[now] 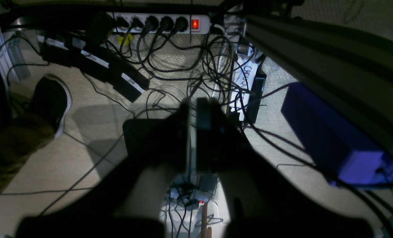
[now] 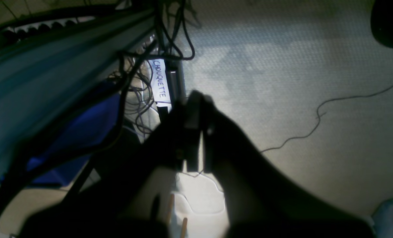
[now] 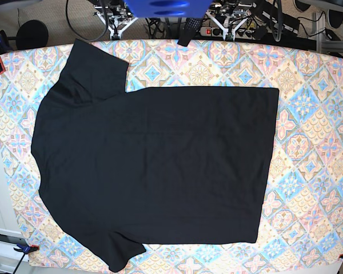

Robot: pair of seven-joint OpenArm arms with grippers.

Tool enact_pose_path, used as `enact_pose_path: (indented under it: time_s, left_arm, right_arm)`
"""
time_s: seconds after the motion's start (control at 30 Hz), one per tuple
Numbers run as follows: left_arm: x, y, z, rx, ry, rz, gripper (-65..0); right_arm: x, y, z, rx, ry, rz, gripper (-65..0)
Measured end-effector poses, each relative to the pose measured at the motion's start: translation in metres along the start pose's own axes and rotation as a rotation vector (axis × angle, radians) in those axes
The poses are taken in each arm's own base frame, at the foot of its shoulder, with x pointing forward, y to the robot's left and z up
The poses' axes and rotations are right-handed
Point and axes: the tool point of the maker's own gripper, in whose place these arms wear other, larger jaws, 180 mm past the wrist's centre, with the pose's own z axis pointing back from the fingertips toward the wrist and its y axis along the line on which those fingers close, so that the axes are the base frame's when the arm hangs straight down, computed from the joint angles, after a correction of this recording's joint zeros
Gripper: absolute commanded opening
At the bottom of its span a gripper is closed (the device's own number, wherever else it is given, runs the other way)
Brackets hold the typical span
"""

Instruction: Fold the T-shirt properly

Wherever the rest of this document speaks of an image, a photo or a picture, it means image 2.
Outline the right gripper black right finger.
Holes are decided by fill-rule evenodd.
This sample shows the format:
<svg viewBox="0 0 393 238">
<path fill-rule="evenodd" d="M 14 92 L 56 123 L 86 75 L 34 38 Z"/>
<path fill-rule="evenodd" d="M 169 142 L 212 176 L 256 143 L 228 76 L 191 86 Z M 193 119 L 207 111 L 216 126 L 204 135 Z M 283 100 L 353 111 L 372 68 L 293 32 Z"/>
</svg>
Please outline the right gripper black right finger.
<svg viewBox="0 0 393 238">
<path fill-rule="evenodd" d="M 373 238 L 370 226 L 308 193 L 282 174 L 212 98 L 192 91 L 187 128 L 204 137 L 204 171 L 224 191 L 227 238 Z"/>
</svg>

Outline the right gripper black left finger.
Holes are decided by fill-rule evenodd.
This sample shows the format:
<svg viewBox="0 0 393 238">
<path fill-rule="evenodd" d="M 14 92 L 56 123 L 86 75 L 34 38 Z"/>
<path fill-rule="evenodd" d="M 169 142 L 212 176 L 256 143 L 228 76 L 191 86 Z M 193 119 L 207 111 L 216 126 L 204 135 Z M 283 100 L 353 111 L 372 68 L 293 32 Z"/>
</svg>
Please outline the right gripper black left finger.
<svg viewBox="0 0 393 238">
<path fill-rule="evenodd" d="M 100 181 L 31 215 L 21 238 L 169 238 L 171 185 L 183 167 L 188 100 L 172 110 L 145 142 L 119 154 Z"/>
</svg>

